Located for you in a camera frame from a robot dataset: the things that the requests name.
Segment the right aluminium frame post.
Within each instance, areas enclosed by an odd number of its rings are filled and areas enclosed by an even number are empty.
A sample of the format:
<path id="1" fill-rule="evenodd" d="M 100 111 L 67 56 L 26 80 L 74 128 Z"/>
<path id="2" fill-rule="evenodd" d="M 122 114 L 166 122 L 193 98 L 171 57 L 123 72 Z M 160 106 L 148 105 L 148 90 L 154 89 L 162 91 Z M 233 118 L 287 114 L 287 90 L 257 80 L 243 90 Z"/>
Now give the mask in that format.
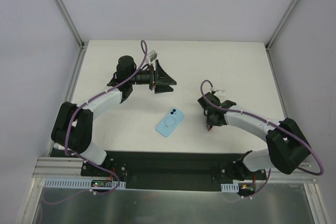
<path id="1" fill-rule="evenodd" d="M 274 32 L 272 33 L 271 37 L 269 38 L 269 40 L 265 44 L 265 49 L 266 49 L 267 52 L 270 51 L 271 47 L 273 46 L 273 44 L 275 43 L 275 41 L 279 37 L 280 33 L 284 29 L 286 23 L 289 21 L 291 15 L 294 13 L 296 8 L 298 7 L 300 1 L 301 0 L 291 0 L 291 2 L 289 3 L 288 7 L 286 8 L 284 14 L 282 15 L 282 17 L 280 19 L 278 25 L 276 26 Z"/>

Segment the metal front sheet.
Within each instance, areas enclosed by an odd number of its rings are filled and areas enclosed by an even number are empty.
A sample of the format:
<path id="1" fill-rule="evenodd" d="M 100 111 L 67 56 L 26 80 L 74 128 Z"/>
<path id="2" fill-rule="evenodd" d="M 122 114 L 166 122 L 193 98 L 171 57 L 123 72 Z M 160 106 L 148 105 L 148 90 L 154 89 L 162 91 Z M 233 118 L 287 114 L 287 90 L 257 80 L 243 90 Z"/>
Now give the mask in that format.
<path id="1" fill-rule="evenodd" d="M 30 183 L 19 223 L 329 223 L 316 184 L 271 180 L 259 193 L 91 189 Z"/>

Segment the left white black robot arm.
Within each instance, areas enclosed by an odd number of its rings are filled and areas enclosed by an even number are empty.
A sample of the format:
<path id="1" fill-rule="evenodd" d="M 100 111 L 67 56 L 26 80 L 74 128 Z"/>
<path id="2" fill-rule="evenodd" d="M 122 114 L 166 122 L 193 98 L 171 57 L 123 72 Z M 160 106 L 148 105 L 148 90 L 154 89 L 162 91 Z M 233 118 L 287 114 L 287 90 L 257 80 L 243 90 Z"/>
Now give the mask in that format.
<path id="1" fill-rule="evenodd" d="M 111 81 L 102 91 L 83 102 L 64 102 L 60 106 L 51 140 L 64 147 L 67 155 L 78 154 L 92 162 L 94 172 L 106 176 L 113 170 L 113 161 L 92 140 L 94 120 L 113 106 L 123 103 L 132 93 L 134 85 L 147 85 L 159 94 L 172 92 L 176 84 L 159 61 L 142 69 L 136 66 L 131 56 L 122 56 Z"/>

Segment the pink phone case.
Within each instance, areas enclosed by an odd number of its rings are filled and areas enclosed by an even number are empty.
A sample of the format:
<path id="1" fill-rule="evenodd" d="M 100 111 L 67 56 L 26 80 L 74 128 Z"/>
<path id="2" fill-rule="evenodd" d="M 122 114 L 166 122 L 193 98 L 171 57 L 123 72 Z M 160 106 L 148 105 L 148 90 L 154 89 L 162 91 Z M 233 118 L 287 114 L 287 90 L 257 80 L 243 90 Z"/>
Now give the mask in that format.
<path id="1" fill-rule="evenodd" d="M 214 129 L 214 126 L 211 124 L 206 124 L 206 128 L 209 132 L 211 132 Z"/>

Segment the light blue phone case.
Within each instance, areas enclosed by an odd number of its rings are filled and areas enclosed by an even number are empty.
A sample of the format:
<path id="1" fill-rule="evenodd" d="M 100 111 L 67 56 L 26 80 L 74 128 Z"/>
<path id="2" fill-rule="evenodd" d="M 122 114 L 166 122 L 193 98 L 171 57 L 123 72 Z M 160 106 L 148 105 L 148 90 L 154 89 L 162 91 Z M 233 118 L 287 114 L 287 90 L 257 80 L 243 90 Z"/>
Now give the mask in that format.
<path id="1" fill-rule="evenodd" d="M 178 125 L 184 120 L 185 114 L 177 109 L 172 108 L 163 117 L 163 119 L 155 127 L 155 130 L 163 137 L 169 137 Z"/>

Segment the aluminium frame post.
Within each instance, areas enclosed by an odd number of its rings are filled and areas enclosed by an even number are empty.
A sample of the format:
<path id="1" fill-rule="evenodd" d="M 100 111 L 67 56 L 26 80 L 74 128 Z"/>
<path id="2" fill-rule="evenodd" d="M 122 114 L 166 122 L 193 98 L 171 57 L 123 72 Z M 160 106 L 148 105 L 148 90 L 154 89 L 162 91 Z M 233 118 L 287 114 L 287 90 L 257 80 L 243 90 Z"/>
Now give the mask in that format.
<path id="1" fill-rule="evenodd" d="M 67 25 L 71 35 L 73 36 L 79 48 L 82 50 L 86 50 L 86 43 L 81 38 L 79 31 L 74 21 L 72 20 L 63 0 L 53 0 L 53 1 L 55 2 L 57 9 L 59 10 L 65 24 Z"/>
<path id="2" fill-rule="evenodd" d="M 273 44 L 275 43 L 275 41 L 279 37 L 280 33 L 284 29 L 286 23 L 289 21 L 291 15 L 294 13 L 296 8 L 298 7 L 300 1 L 301 0 L 291 0 L 291 2 L 289 3 L 288 7 L 286 8 L 284 14 L 282 15 L 282 17 L 280 19 L 278 25 L 276 26 L 274 32 L 272 33 L 271 37 L 269 38 L 269 40 L 265 44 L 265 49 L 266 49 L 267 52 L 270 51 L 271 47 L 273 46 Z"/>

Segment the left aluminium frame post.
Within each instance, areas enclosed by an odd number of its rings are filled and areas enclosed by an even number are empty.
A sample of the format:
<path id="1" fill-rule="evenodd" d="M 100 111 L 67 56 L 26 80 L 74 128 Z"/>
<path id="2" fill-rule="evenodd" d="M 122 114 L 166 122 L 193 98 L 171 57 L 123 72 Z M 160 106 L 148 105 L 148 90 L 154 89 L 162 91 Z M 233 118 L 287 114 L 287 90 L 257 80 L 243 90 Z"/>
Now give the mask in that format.
<path id="1" fill-rule="evenodd" d="M 59 10 L 65 24 L 67 25 L 71 35 L 73 36 L 79 48 L 82 50 L 86 50 L 86 43 L 81 38 L 79 31 L 74 21 L 72 20 L 63 0 L 53 0 L 53 1 L 55 2 L 57 9 Z"/>

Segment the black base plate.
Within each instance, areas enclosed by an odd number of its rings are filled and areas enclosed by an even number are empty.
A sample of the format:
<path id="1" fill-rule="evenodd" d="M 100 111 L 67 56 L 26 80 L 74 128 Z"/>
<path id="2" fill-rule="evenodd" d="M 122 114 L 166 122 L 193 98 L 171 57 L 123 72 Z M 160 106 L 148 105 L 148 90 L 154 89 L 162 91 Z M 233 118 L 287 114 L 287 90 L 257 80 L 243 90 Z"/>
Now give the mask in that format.
<path id="1" fill-rule="evenodd" d="M 82 162 L 82 177 L 112 178 L 127 189 L 220 191 L 240 154 L 109 151 L 102 169 Z"/>

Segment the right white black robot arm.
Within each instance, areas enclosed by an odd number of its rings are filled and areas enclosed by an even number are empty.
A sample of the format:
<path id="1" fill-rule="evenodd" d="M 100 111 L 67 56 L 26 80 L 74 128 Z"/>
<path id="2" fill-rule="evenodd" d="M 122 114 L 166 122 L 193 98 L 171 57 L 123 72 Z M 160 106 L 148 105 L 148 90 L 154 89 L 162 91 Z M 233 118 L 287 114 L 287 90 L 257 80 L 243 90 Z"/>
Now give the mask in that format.
<path id="1" fill-rule="evenodd" d="M 225 174 L 231 179 L 243 181 L 256 171 L 273 168 L 289 175 L 310 155 L 306 146 L 278 129 L 280 127 L 292 133 L 309 145 L 298 124 L 290 118 L 268 122 L 260 115 L 253 117 L 233 101 L 221 102 L 214 92 L 206 93 L 197 102 L 206 116 L 208 130 L 215 126 L 234 126 L 267 144 L 264 150 L 247 151 L 236 161 L 230 162 L 225 168 Z"/>

